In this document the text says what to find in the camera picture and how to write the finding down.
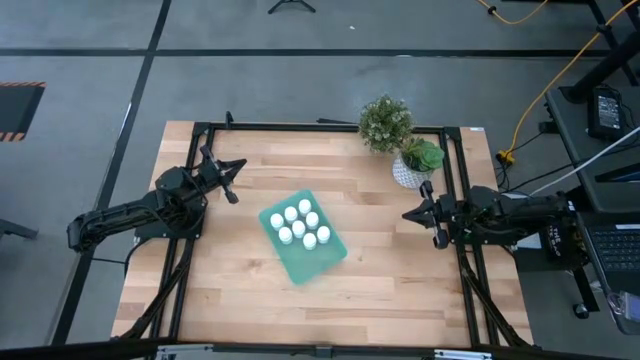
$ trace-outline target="white pot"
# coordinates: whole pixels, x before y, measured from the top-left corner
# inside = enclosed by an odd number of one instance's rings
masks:
[[[433,170],[427,172],[419,172],[411,170],[402,160],[402,156],[398,154],[398,157],[393,162],[391,172],[396,182],[409,189],[417,189],[423,182],[431,178]]]

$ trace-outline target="concrete floor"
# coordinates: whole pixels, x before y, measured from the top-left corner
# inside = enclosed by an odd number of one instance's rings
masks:
[[[578,49],[594,29],[588,8],[580,5],[551,4],[524,25],[506,27],[473,0],[309,0],[318,9],[315,15],[285,5],[268,16],[272,2],[174,0],[160,48]],[[494,2],[514,19],[534,6]],[[39,0],[2,0],[0,50],[146,48],[161,3],[67,0],[60,7]],[[605,16],[618,7],[611,1],[601,5]],[[629,29],[626,17],[616,25],[621,35]],[[497,151],[509,145],[524,109],[567,61],[157,57],[112,204],[138,198],[148,188],[167,120],[221,120],[227,110],[238,121],[357,121],[363,105],[388,93],[404,98],[420,124],[485,127],[491,150]],[[48,83],[27,139],[0,145],[0,217],[40,229],[36,241],[7,237],[0,244],[0,348],[46,341],[73,259],[65,227],[93,206],[141,64],[138,57],[0,57],[0,81]],[[594,64],[578,62],[560,83],[571,84]],[[625,85],[619,74],[609,83]],[[546,117],[537,106],[521,139],[536,134],[537,122]],[[549,135],[520,150],[518,158],[510,173],[512,184],[568,162],[560,139]],[[574,184],[575,179],[561,187]],[[123,260],[131,237],[110,238],[96,256]],[[71,342],[109,337],[122,281],[120,265],[93,264]],[[640,357],[640,343],[619,333],[606,311],[585,321],[573,317],[570,306],[579,296],[568,275],[521,274],[521,284],[538,345]]]

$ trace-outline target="wooden tabletop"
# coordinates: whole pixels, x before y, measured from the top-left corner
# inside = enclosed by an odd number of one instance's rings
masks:
[[[193,122],[167,123],[152,184],[166,169],[184,165],[192,129]],[[484,131],[462,128],[461,132],[471,183],[495,188]],[[435,135],[425,138],[438,143]],[[455,161],[452,143],[450,149]],[[208,195],[180,340],[470,345],[455,250],[436,250],[430,230],[401,219],[421,198],[394,182],[393,157],[371,155],[355,133],[246,130],[216,131],[213,153],[221,160],[246,158],[248,163],[235,181],[238,204],[228,204],[219,189]],[[457,194],[462,194],[457,167],[453,168]],[[442,170],[434,173],[432,182],[434,195],[445,191]],[[295,286],[258,213],[305,188],[313,191],[348,255],[308,284]],[[157,293],[166,249],[167,240],[151,240],[131,258],[114,335],[128,330]],[[513,259],[495,246],[485,246],[484,255],[494,302],[520,336],[531,342]],[[476,309],[486,342],[477,301]],[[172,299],[161,334],[168,332],[171,310]]]

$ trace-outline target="teal plastic tray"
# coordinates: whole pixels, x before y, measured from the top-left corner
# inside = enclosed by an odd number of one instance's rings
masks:
[[[311,202],[311,211],[318,214],[318,227],[326,226],[331,231],[329,241],[326,244],[318,243],[316,248],[313,250],[305,249],[304,245],[302,245],[302,239],[297,239],[295,237],[291,244],[283,244],[278,237],[278,232],[271,227],[271,215],[278,213],[284,217],[284,209],[288,206],[293,206],[297,210],[298,203],[302,199],[308,199]],[[331,226],[329,219],[324,214],[324,211],[322,211],[320,204],[318,204],[318,201],[316,201],[316,198],[310,190],[301,190],[295,193],[293,196],[279,202],[278,204],[263,210],[258,217],[260,218],[262,227],[267,232],[273,247],[280,256],[282,264],[289,274],[289,278],[296,285],[302,285],[311,280],[314,276],[322,274],[347,256],[347,249],[340,240],[336,230]],[[300,215],[298,215],[298,220],[303,220]],[[307,232],[313,232],[315,235],[317,229],[307,229]]]

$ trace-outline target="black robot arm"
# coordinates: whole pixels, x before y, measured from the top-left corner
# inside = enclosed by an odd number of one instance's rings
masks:
[[[450,194],[434,201],[432,193],[431,182],[425,181],[420,186],[422,204],[402,217],[434,228],[433,241],[438,249],[446,248],[452,240],[462,244],[515,245],[518,240],[571,217],[563,193],[513,199],[493,189],[474,186],[463,201],[456,201]],[[440,223],[451,226],[449,233]]]
[[[200,151],[203,160],[196,166],[197,175],[184,167],[173,167],[155,181],[156,190],[142,199],[76,217],[67,227],[69,247],[77,252],[89,251],[107,236],[155,222],[176,232],[193,228],[202,221],[204,212],[193,211],[189,203],[198,200],[206,207],[205,194],[219,186],[230,203],[237,203],[231,183],[247,160],[219,161],[207,146]]]

